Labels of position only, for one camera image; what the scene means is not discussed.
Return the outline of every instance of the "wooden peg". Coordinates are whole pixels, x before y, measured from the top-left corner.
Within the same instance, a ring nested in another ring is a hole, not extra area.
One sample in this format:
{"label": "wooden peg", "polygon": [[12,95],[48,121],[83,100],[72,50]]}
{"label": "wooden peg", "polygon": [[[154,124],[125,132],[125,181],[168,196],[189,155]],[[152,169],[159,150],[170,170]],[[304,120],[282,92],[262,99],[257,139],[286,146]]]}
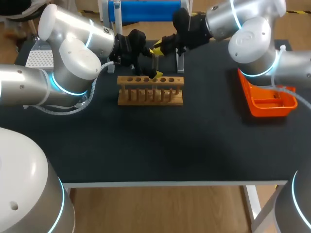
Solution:
{"label": "wooden peg", "polygon": [[156,90],[152,89],[152,100],[155,102],[156,101]]}
{"label": "wooden peg", "polygon": [[164,89],[161,89],[161,102],[164,101]]}
{"label": "wooden peg", "polygon": [[179,90],[180,90],[180,86],[177,86],[177,87],[176,87],[176,92],[175,92],[176,95],[179,94]]}
{"label": "wooden peg", "polygon": [[170,97],[169,97],[169,101],[172,101],[172,97],[173,97],[173,89],[170,88]]}
{"label": "wooden peg", "polygon": [[123,97],[125,97],[125,85],[121,85],[121,89],[122,89],[122,95]]}
{"label": "wooden peg", "polygon": [[132,89],[128,89],[128,101],[132,100]]}
{"label": "wooden peg", "polygon": [[148,89],[146,88],[145,89],[145,101],[147,101],[148,100]]}
{"label": "wooden peg", "polygon": [[136,101],[139,101],[139,88],[136,89]]}

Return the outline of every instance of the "table frame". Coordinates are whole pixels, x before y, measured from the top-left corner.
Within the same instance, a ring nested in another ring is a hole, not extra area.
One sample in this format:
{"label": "table frame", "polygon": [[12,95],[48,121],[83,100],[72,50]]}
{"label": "table frame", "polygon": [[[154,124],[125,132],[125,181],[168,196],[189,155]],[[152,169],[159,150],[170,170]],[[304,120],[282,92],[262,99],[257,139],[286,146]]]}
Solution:
{"label": "table frame", "polygon": [[[264,233],[274,223],[280,233],[274,216],[274,204],[283,185],[287,181],[184,181],[184,182],[102,182],[102,183],[64,183],[64,187],[70,194],[71,188],[103,188],[103,187],[157,187],[157,186],[243,186],[248,213],[251,219],[252,233]],[[256,185],[279,185],[265,206],[261,208],[256,190]]]}

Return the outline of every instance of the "white perforated panel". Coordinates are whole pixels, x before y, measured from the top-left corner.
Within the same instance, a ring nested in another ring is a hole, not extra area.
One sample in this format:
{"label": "white perforated panel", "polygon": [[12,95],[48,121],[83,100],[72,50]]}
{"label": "white perforated panel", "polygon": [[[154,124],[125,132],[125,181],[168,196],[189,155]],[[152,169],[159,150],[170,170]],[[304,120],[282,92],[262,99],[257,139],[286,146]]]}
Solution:
{"label": "white perforated panel", "polygon": [[26,67],[53,70],[54,63],[52,50],[30,51]]}

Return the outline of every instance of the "floor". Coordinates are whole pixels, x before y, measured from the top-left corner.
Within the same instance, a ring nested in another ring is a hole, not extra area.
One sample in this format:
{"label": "floor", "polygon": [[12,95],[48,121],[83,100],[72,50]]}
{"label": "floor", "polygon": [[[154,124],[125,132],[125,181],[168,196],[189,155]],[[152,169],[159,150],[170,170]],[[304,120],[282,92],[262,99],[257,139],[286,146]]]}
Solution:
{"label": "floor", "polygon": [[[194,11],[205,11],[216,0],[195,0]],[[311,11],[310,0],[286,0],[288,10]],[[154,40],[174,33],[171,23],[126,26]],[[15,45],[3,38],[0,23],[0,64],[12,64]],[[289,39],[294,50],[311,50],[311,15],[287,14],[276,24],[275,37]],[[273,186],[257,186],[263,206]],[[249,233],[249,219],[238,186],[143,187],[75,189],[71,195],[77,233]],[[267,233],[275,233],[273,226]]]}

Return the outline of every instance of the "wooden test tube rack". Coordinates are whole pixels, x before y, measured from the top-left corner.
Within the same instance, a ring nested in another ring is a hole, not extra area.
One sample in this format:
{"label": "wooden test tube rack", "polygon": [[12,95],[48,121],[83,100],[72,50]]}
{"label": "wooden test tube rack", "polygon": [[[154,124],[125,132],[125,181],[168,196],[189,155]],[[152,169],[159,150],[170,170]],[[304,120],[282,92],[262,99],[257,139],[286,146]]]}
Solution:
{"label": "wooden test tube rack", "polygon": [[118,105],[183,105],[183,77],[118,76],[117,84],[121,86]]}

